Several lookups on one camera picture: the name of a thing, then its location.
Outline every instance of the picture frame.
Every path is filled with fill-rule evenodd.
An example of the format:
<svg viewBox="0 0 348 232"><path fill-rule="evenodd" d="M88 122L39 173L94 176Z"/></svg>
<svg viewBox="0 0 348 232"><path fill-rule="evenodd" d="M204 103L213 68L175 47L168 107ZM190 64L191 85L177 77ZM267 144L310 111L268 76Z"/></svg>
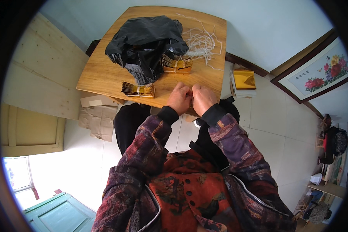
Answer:
<svg viewBox="0 0 348 232"><path fill-rule="evenodd" d="M348 82L348 55L332 33L306 56L271 80L299 104Z"/></svg>

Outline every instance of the black plastic bag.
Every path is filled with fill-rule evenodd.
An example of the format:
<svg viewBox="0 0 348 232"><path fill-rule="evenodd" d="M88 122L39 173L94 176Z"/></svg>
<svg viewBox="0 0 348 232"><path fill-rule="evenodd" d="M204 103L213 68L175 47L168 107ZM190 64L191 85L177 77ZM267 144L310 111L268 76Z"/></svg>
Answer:
<svg viewBox="0 0 348 232"><path fill-rule="evenodd" d="M126 68L138 85L155 82L164 72L160 58L184 55L188 46L183 41L183 27L178 20L166 16L129 19L106 47L112 62Z"/></svg>

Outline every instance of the black cuff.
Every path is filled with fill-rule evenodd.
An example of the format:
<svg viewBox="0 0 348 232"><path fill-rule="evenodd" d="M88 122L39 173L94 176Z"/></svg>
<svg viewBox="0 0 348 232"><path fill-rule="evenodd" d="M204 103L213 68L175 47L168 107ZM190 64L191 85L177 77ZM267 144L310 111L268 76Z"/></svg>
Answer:
<svg viewBox="0 0 348 232"><path fill-rule="evenodd" d="M179 119L177 112L167 105L160 110L157 116L169 125L172 125Z"/></svg>
<svg viewBox="0 0 348 232"><path fill-rule="evenodd" d="M217 103L207 109L202 115L201 119L204 120L209 126L213 126L218 123L219 120L226 115L227 112Z"/></svg>

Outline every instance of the hand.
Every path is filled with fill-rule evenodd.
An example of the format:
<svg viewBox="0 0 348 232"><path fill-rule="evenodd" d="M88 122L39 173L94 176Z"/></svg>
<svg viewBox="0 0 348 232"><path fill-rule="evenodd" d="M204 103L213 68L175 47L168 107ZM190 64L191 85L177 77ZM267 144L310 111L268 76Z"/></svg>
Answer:
<svg viewBox="0 0 348 232"><path fill-rule="evenodd" d="M193 109L200 117L214 104L218 103L215 94L205 86L195 84L192 87Z"/></svg>
<svg viewBox="0 0 348 232"><path fill-rule="evenodd" d="M190 107L192 101L192 91L190 87L179 82L169 96L167 106L170 106L176 113L181 116Z"/></svg>

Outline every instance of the green door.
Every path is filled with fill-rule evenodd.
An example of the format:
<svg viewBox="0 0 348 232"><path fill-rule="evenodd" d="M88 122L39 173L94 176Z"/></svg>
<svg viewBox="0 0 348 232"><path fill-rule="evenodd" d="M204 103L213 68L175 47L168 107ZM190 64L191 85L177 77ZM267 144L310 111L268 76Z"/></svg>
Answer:
<svg viewBox="0 0 348 232"><path fill-rule="evenodd" d="M90 232L96 213L62 192L23 211L36 232Z"/></svg>

